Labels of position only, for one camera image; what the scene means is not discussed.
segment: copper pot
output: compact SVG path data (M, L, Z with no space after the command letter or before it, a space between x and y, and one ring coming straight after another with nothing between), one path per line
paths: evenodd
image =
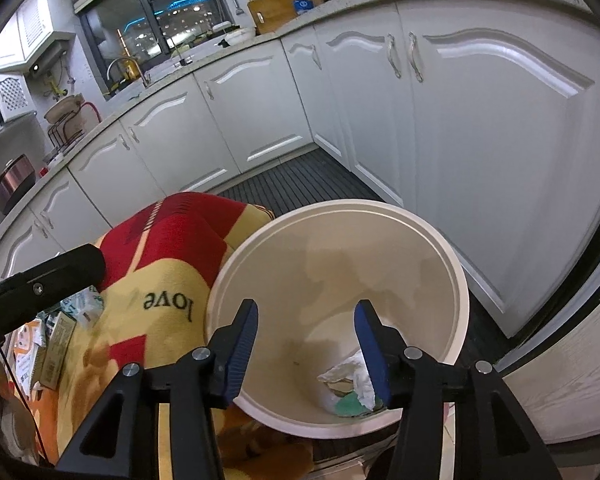
M7 215L35 183L36 170L27 155L10 160L0 176L0 211Z

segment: cabinet handle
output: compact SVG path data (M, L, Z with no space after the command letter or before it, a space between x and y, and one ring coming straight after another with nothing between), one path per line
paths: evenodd
M418 70L418 66L416 65L416 60L413 57L413 53L416 51L418 47L418 38L416 37L416 35L413 32L409 33L409 49L407 50L407 58L409 58L409 64L411 65L411 68L413 68L413 71L416 74L416 79L418 80L418 83L422 83L423 78L422 78L422 73L420 72L420 70Z
M322 70L322 64L320 63L320 58L318 57L318 50L316 49L315 45L311 46L311 57L314 60L314 63L317 65L317 67Z
M46 214L45 211L40 211L40 216L42 216L42 218L45 220L45 222L49 224L49 227L51 229L54 228L54 225L51 223L51 218L49 218L49 215Z
M122 141L122 145L126 148L126 150L129 151L131 148L126 143L125 137L123 137L122 134L120 134L120 140Z
M205 88L206 88L206 94L209 96L209 99L211 99L213 101L214 95L211 93L211 87L209 86L209 83L207 83L206 81L205 81Z
M129 126L129 131L131 132L131 136L133 137L134 141L140 144L140 139L138 139L134 129L131 126Z
M389 60L389 64L394 69L395 76L398 79L400 79L402 77L402 74L400 73L400 70L398 70L398 67L395 65L395 61L394 61L394 50L395 50L394 37L391 34L387 34L386 38L387 38L386 58Z
M49 238L49 235L46 234L45 228L43 228L42 225L40 225L40 223L37 220L33 221L33 225L35 225L36 229L38 229L38 231L40 231L42 233L43 237Z

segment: silver screw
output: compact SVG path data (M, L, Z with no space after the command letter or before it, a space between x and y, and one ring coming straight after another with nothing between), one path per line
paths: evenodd
M407 346L407 348L404 349L404 356L407 359L412 359L412 360L416 360L416 359L420 359L422 357L422 350L420 350L417 346Z
M209 350L209 348L206 346L200 346L191 352L191 357L193 357L196 361L204 361L210 355L211 350Z
M478 370L481 374L490 374L493 370L493 366L487 361L478 361L475 364L475 369Z
M129 363L122 368L122 374L126 377L132 377L140 371L138 363Z

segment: red and yellow blanket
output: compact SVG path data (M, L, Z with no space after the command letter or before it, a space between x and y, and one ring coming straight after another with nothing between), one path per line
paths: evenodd
M95 243L106 260L104 313L92 330L76 327L58 392L45 392L32 406L52 462L126 363L170 364L205 343L206 302L222 264L271 219L259 206L178 193ZM168 408L159 415L162 480L171 478ZM235 406L214 410L214 426L228 479L296 480L313 467L309 442L270 430Z

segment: dark floor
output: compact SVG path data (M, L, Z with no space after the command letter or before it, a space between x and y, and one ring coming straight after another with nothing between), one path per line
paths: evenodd
M226 198L263 205L276 216L324 200L338 198L382 199L353 173L322 149L298 156L233 186L220 194ZM470 296L469 327L458 363L477 360L496 362L510 343L475 296ZM380 442L395 433L397 424L375 433L342 440L323 440L314 445L314 460L329 460Z

